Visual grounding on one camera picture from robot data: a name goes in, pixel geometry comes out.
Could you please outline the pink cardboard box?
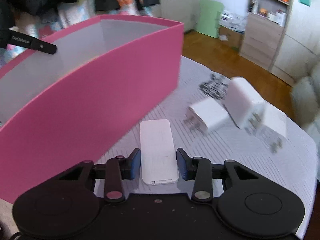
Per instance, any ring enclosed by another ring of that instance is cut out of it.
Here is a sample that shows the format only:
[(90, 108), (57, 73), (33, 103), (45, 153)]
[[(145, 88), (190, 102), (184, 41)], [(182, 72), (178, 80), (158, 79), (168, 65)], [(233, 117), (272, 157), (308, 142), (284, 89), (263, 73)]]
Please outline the pink cardboard box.
[(1, 198), (98, 160), (178, 85), (184, 26), (99, 15), (1, 68)]

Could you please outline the cardboard box on floor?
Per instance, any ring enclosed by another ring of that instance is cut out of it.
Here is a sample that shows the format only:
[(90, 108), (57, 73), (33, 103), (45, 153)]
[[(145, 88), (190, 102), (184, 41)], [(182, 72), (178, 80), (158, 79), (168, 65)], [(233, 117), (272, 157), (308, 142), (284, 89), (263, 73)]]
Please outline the cardboard box on floor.
[(243, 33), (239, 33), (224, 26), (220, 26), (219, 28), (219, 40), (236, 51), (239, 51), (241, 48), (243, 37)]

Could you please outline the white patterned tablecloth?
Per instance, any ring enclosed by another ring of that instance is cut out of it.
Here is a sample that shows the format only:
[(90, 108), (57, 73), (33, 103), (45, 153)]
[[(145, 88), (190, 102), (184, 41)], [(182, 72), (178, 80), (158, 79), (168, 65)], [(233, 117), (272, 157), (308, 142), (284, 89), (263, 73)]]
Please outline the white patterned tablecloth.
[(145, 117), (146, 120), (170, 121), (176, 148), (191, 157), (205, 157), (221, 164), (236, 160), (259, 174), (294, 192), (303, 202), (305, 216), (297, 236), (303, 238), (308, 228), (316, 194), (317, 146), (314, 140), (291, 119), (287, 119), (287, 139), (276, 153), (266, 140), (238, 129), (231, 119), (208, 134), (190, 128), (187, 107), (205, 98), (200, 85), (214, 76), (207, 67), (186, 57), (181, 58), (178, 87)]

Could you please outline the white rounded charger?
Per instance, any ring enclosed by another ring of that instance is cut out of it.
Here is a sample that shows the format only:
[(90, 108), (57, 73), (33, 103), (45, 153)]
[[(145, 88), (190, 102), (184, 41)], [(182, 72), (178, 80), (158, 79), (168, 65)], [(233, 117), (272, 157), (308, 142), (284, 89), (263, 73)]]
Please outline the white rounded charger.
[(246, 129), (260, 122), (266, 101), (245, 78), (232, 77), (223, 105), (236, 126)]

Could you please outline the slim white remote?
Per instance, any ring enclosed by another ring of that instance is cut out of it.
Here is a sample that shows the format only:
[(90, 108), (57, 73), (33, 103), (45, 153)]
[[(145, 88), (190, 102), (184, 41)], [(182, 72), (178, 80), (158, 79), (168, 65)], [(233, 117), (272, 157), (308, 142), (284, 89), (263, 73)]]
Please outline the slim white remote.
[(175, 183), (179, 179), (176, 152), (167, 119), (140, 123), (142, 181), (147, 185)]

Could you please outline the light wood wardrobe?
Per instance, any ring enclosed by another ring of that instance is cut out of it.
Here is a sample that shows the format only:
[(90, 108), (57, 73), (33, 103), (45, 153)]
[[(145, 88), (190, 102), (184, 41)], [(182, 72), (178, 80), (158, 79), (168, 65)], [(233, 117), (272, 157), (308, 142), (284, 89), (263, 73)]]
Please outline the light wood wardrobe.
[(271, 73), (292, 86), (306, 76), (319, 55), (319, 0), (291, 0), (285, 33)]

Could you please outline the grey puffer jacket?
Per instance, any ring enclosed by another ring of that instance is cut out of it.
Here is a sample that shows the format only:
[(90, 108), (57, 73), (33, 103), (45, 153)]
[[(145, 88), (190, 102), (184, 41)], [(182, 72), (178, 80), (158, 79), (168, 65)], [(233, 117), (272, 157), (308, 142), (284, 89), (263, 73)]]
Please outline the grey puffer jacket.
[(296, 82), (291, 91), (296, 123), (319, 140), (319, 61), (315, 63), (307, 76)]

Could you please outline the wooden shelf cabinet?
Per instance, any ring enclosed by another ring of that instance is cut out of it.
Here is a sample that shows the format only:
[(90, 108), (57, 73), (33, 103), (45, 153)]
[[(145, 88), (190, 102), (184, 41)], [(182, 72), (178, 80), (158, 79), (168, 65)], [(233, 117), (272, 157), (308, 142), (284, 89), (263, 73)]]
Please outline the wooden shelf cabinet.
[(239, 55), (271, 71), (282, 43), (292, 0), (248, 0), (247, 23)]

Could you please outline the white charger with prongs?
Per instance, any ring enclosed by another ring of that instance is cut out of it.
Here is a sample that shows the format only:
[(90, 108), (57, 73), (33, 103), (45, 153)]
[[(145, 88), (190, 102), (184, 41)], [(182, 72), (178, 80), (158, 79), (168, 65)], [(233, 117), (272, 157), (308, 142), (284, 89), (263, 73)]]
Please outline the white charger with prongs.
[(265, 143), (272, 153), (277, 153), (287, 140), (287, 115), (266, 102), (256, 130), (256, 137)]

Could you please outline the small white charger cube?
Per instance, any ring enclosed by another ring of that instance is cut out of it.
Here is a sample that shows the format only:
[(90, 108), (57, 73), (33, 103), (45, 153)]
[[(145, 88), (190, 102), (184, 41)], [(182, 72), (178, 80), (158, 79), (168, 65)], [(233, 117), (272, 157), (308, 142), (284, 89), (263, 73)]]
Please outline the small white charger cube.
[(196, 129), (207, 135), (228, 120), (228, 112), (214, 98), (207, 97), (188, 106), (184, 122), (191, 130)]

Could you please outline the green folding table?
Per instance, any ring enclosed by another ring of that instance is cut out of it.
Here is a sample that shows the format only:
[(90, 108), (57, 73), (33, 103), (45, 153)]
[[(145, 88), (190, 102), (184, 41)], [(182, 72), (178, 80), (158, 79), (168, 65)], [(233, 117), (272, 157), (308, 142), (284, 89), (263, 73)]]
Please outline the green folding table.
[(200, 0), (200, 16), (196, 24), (198, 33), (218, 38), (221, 13), (224, 5), (221, 2), (212, 0)]

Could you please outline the white plastic package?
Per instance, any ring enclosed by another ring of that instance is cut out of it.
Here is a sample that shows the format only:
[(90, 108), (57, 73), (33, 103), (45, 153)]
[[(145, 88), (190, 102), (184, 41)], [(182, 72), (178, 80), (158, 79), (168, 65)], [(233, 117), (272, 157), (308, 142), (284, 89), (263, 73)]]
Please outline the white plastic package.
[(219, 24), (233, 31), (244, 33), (247, 25), (247, 19), (248, 13), (246, 13), (245, 16), (241, 16), (228, 10), (224, 10), (221, 13)]

